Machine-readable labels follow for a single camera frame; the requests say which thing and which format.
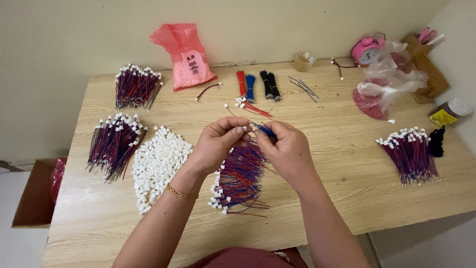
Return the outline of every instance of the plastic bag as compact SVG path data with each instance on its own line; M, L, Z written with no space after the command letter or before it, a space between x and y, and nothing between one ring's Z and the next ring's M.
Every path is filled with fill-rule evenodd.
M366 115L387 120L387 107L397 97L426 87L428 75L416 70L405 50L407 44L387 42L377 59L364 70L366 80L353 91L354 101Z
M51 198L56 204L58 192L60 191L61 181L63 180L64 168L66 166L67 158L58 158L55 169L51 172Z
M208 67L205 49L194 23L162 24L149 40L170 54L174 70L174 92L217 79Z

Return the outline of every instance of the wooden table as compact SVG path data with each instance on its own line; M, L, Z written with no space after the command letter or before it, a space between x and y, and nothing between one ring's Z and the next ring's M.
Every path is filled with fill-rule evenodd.
M350 60L339 60L342 64ZM416 105L406 96L390 107L395 124L372 119L355 106L352 90L363 80L363 69L343 70L340 81L336 66L318 61L309 72L298 73L289 63L215 68L221 89L209 89L197 103L194 98L209 82L173 93L172 71L162 72L165 86L150 112L139 114L146 126L170 128L192 144L202 128L218 118L230 116L227 103L237 116L255 122L268 121L234 106L239 93L236 71L257 76L256 106L275 119L288 122L309 139L314 164L339 213L354 234L399 227L429 219L476 210L476 162L452 128L445 133L445 156L436 159L441 179L427 185L402 186L397 169L375 140L413 126L435 129L426 114L432 104ZM258 72L273 71L283 99L264 99ZM287 76L302 79L320 97L315 104ZM131 165L123 183L104 183L99 169L84 168L94 126L99 119L117 113L114 75L92 76L84 97L71 144L58 203L51 223L43 267L110 267L128 235L141 219L136 208ZM149 132L146 140L153 136ZM306 235L296 193L280 176L266 171L261 201L271 206L262 211L267 218L222 215L207 202L211 196L209 176L190 216L170 263L182 267L224 247L243 246L276 250L306 244Z

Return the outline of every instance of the plastic cup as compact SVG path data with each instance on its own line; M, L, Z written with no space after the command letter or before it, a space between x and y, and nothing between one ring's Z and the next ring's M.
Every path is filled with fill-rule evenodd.
M313 60L312 62L303 62L300 57L302 56L303 52L298 52L294 56L294 62L293 62L293 67L296 69L298 72L307 72L309 69L311 69L312 64L316 62L316 60Z

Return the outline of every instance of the cardboard box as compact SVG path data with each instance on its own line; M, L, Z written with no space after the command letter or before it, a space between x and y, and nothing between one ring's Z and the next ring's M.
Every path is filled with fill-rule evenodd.
M21 195L12 228L49 228L55 203L51 198L51 172L57 158L38 159Z

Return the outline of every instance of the hand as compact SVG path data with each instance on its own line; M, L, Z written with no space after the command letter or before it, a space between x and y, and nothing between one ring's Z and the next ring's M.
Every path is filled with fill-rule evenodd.
M207 125L184 165L204 175L217 171L232 147L248 144L251 138L249 124L250 120L246 118L225 117Z
M307 138L293 126L271 121L265 124L276 134L278 141L260 130L255 130L256 141L274 169L296 190L305 189L310 180L319 178Z

